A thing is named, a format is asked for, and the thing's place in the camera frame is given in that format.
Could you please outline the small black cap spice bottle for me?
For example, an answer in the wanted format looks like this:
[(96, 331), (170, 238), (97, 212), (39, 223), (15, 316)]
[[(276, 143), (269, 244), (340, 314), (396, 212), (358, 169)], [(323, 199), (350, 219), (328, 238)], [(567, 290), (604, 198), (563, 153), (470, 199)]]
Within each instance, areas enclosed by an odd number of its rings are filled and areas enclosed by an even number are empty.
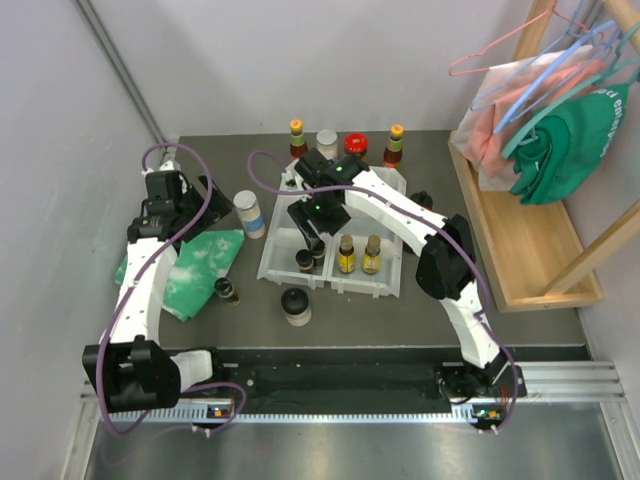
[(326, 246), (323, 242), (319, 242), (312, 250), (312, 259), (314, 263), (314, 273), (320, 275), (323, 272), (325, 258), (326, 258)]

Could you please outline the yellow label brown bottle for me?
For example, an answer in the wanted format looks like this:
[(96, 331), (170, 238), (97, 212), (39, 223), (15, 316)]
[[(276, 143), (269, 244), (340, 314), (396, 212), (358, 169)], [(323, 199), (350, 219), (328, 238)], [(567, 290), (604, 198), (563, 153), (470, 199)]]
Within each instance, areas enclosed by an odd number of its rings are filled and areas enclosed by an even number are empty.
[(338, 269), (343, 274), (350, 274), (355, 269), (355, 248), (353, 238), (349, 234), (344, 234), (340, 238)]
[(381, 239), (378, 235), (370, 235), (364, 250), (362, 269), (366, 274), (373, 275), (380, 268)]

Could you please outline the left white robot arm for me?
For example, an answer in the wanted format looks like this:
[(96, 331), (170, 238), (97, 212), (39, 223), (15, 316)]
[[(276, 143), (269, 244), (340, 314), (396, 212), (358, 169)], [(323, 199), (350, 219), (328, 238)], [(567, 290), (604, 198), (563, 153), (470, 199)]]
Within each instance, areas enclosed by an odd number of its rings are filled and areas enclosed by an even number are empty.
[(213, 296), (244, 241), (239, 230), (213, 225), (231, 211), (205, 175), (204, 199), (177, 169), (146, 175), (147, 197), (127, 229), (125, 276), (107, 343), (84, 349), (82, 364), (108, 413), (169, 408), (193, 386), (205, 396), (226, 387), (211, 348), (171, 354), (159, 345), (167, 311), (186, 320)]

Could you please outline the black cap pepper bottle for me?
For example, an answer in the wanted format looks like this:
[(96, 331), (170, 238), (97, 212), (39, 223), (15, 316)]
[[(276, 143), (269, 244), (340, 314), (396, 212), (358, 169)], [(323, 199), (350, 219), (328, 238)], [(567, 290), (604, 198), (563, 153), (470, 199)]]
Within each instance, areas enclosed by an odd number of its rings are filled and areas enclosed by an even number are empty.
[(226, 277), (220, 277), (214, 284), (216, 295), (230, 306), (240, 303), (240, 296), (233, 283)]
[(301, 273), (311, 274), (313, 272), (315, 267), (315, 260), (309, 250), (298, 250), (295, 254), (295, 261)]

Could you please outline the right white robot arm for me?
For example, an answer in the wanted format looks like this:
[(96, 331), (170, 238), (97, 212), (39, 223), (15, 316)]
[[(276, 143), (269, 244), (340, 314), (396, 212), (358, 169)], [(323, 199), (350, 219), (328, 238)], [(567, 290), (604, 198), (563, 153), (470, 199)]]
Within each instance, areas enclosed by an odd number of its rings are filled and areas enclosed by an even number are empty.
[(514, 363), (493, 335), (480, 302), (488, 286), (475, 264), (464, 217), (445, 217), (420, 206), (354, 154), (331, 162), (312, 149), (287, 167), (286, 178), (300, 197), (288, 214), (309, 249), (320, 245), (321, 235), (335, 235), (346, 226), (352, 209), (406, 243), (419, 258), (419, 287), (441, 302), (454, 327), (469, 388), (487, 396), (502, 385), (503, 373)]

